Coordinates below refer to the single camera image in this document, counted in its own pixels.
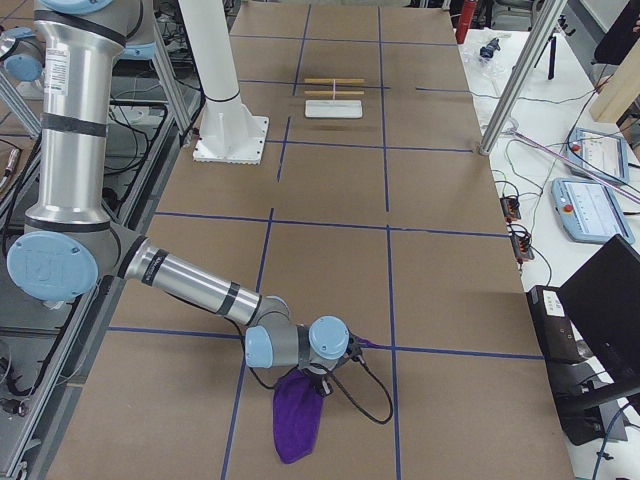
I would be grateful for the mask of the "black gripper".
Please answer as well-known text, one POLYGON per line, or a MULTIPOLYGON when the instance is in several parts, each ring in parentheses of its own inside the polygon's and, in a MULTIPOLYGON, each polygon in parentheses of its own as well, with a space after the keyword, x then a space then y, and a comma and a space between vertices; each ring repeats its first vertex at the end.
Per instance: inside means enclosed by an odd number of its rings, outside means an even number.
POLYGON ((360 363, 360 364, 364 363, 364 357, 363 357, 361 343, 360 343, 359 338, 357 336, 351 335, 349 337, 347 350, 346 350, 346 355, 347 355, 349 360, 352 360, 352 361, 360 363))

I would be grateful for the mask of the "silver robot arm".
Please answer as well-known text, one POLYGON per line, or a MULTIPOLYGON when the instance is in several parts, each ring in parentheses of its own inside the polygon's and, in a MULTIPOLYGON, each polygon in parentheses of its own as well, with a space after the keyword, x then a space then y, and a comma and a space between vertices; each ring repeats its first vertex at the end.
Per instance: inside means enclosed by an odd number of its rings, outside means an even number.
POLYGON ((253 368, 326 375, 360 359, 360 344, 341 319, 298 325, 282 299, 154 246, 103 209, 112 70, 127 47, 153 48, 152 3, 39 1, 34 19, 46 41, 39 195, 7 255, 12 281, 34 298, 65 301, 105 276, 138 280, 244 326, 253 368))

